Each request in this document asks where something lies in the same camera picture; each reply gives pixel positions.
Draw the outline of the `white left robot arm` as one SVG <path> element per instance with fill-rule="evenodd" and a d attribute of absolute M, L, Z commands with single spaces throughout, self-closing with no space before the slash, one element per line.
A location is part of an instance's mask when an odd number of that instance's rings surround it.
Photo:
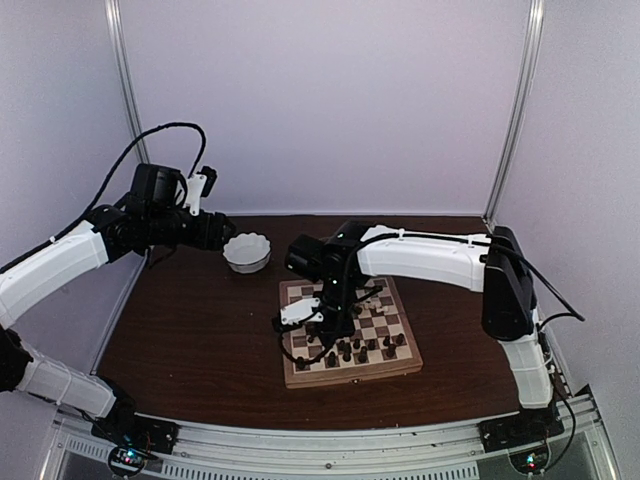
<path fill-rule="evenodd" d="M 76 226 L 1 272 L 1 389 L 22 391 L 104 419 L 123 444 L 137 442 L 144 424 L 131 400 L 107 381 L 84 374 L 23 342 L 13 327 L 50 294 L 81 275 L 155 246 L 220 251 L 235 233 L 222 213 L 204 211 L 217 173 L 189 176 L 154 164 L 137 166 L 130 190 L 113 205 L 82 214 Z"/>

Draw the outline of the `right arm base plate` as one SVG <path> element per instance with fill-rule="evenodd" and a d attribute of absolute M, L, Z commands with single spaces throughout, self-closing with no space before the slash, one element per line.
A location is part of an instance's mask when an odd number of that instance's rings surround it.
<path fill-rule="evenodd" d="M 553 416 L 524 412 L 482 421 L 478 428 L 486 453 L 543 442 L 565 431 L 563 422 Z"/>

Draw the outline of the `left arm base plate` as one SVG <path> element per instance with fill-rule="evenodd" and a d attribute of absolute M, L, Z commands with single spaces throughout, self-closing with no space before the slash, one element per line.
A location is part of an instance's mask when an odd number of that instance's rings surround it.
<path fill-rule="evenodd" d="M 128 427 L 108 424 L 105 419 L 91 420 L 91 423 L 93 436 L 153 454 L 172 454 L 180 430 L 175 422 L 138 415 Z"/>

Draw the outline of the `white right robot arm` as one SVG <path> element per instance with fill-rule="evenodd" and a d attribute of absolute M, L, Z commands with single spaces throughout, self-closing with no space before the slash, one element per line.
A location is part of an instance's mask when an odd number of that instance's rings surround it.
<path fill-rule="evenodd" d="M 444 235 L 347 221 L 326 239 L 299 235 L 285 266 L 322 289 L 282 307 L 274 326 L 289 331 L 317 323 L 326 348 L 353 332 L 356 291 L 372 277 L 432 281 L 481 294 L 482 329 L 502 346 L 524 410 L 513 419 L 513 433 L 530 442 L 550 426 L 553 387 L 539 340 L 533 269 L 509 228 Z"/>

